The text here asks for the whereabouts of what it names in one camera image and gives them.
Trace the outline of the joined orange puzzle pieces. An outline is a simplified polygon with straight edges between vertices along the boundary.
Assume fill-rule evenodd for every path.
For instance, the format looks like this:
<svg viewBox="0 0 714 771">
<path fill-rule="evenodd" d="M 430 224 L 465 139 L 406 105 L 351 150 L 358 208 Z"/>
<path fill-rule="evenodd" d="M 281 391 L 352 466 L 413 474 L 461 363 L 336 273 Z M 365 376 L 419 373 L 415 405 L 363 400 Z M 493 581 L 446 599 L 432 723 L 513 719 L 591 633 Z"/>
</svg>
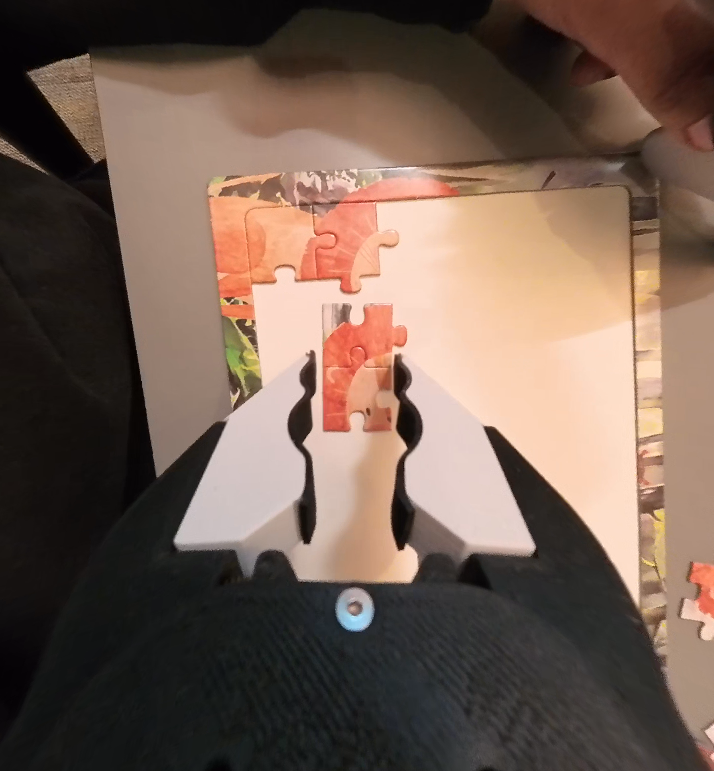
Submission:
<svg viewBox="0 0 714 771">
<path fill-rule="evenodd" d="M 366 304 L 359 324 L 352 323 L 351 310 L 347 303 L 322 305 L 323 430 L 349 432 L 359 413 L 365 432 L 388 431 L 392 411 L 379 398 L 393 388 L 394 352 L 408 332 L 394 324 L 390 303 Z"/>
</svg>

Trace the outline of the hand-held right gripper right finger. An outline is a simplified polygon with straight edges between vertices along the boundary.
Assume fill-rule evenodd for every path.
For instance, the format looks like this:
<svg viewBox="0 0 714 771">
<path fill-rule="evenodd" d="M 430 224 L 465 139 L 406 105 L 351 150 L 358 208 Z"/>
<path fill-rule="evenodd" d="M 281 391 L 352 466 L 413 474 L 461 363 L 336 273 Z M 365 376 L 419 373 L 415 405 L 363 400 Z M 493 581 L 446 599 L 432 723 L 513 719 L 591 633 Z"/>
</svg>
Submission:
<svg viewBox="0 0 714 771">
<path fill-rule="evenodd" d="M 396 467 L 391 531 L 398 550 L 458 566 L 474 554 L 532 557 L 529 533 L 485 427 L 407 356 L 397 355 Z"/>
</svg>

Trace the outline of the jigsaw puzzle tray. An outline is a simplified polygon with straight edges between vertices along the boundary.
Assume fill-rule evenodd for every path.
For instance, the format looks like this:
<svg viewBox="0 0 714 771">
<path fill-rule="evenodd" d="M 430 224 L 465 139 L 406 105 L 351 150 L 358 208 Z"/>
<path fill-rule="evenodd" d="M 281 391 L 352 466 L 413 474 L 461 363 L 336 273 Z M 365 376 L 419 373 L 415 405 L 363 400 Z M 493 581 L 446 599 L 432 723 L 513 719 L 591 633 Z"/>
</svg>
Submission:
<svg viewBox="0 0 714 771">
<path fill-rule="evenodd" d="M 322 305 L 390 303 L 395 349 L 537 462 L 593 527 L 667 650 L 659 188 L 633 153 L 272 171 L 207 184 L 230 404 L 301 349 Z M 251 283 L 255 207 L 377 206 L 378 276 Z"/>
</svg>

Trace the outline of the person's left hand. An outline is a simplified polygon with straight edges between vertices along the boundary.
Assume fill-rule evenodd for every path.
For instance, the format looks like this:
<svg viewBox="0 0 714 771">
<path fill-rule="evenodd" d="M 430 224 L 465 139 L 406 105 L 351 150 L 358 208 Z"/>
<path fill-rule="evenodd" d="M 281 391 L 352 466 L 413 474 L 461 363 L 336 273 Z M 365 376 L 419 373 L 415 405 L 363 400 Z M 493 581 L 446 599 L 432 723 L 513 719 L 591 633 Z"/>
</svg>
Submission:
<svg viewBox="0 0 714 771">
<path fill-rule="evenodd" d="M 574 86 L 621 78 L 675 138 L 714 150 L 714 24 L 682 1 L 521 1 L 530 17 L 580 47 Z"/>
</svg>

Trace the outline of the pale orange puzzle piece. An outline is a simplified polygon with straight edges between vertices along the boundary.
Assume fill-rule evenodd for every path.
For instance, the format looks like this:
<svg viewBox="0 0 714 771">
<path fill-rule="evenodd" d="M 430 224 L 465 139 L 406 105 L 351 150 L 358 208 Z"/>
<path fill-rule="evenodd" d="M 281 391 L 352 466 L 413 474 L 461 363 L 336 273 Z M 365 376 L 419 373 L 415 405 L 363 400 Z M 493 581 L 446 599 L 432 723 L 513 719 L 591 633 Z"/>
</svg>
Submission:
<svg viewBox="0 0 714 771">
<path fill-rule="evenodd" d="M 279 267 L 296 281 L 317 279 L 317 234 L 311 207 L 255 207 L 245 217 L 251 283 L 276 282 Z"/>
</svg>

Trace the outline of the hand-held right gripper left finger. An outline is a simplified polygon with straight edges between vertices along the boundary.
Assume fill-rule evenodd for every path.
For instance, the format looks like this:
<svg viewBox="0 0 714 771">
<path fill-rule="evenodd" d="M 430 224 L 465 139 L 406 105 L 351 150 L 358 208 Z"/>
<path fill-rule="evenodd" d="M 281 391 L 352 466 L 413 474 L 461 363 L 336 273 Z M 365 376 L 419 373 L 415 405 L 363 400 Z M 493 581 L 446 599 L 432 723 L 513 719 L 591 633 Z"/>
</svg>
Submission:
<svg viewBox="0 0 714 771">
<path fill-rule="evenodd" d="M 174 539 L 178 551 L 233 551 L 243 573 L 265 551 L 309 545 L 316 358 L 304 354 L 226 419 Z"/>
</svg>

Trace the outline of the person's black clothing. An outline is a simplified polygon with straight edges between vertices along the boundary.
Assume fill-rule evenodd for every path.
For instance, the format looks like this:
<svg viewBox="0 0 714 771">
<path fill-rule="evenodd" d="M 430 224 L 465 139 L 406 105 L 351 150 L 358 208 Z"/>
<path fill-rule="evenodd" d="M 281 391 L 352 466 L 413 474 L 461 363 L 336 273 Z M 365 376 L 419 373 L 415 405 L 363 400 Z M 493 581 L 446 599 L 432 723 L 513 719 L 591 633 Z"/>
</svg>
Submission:
<svg viewBox="0 0 714 771">
<path fill-rule="evenodd" d="M 0 2 L 17 74 L 92 47 L 262 43 L 304 8 L 467 31 L 490 2 Z M 92 552 L 152 478 L 110 205 L 0 154 L 0 742 Z"/>
</svg>

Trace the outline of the red ribbed puzzle piece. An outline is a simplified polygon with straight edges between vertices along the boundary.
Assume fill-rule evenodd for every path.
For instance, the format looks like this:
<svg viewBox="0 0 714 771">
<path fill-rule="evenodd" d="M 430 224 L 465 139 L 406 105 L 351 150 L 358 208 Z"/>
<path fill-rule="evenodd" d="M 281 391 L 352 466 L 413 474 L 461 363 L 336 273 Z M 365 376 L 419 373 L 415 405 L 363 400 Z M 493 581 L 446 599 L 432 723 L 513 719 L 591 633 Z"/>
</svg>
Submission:
<svg viewBox="0 0 714 771">
<path fill-rule="evenodd" d="M 304 248 L 298 281 L 338 280 L 342 292 L 354 294 L 362 278 L 381 273 L 380 249 L 399 243 L 395 230 L 379 230 L 373 202 L 305 206 L 313 236 Z"/>
</svg>

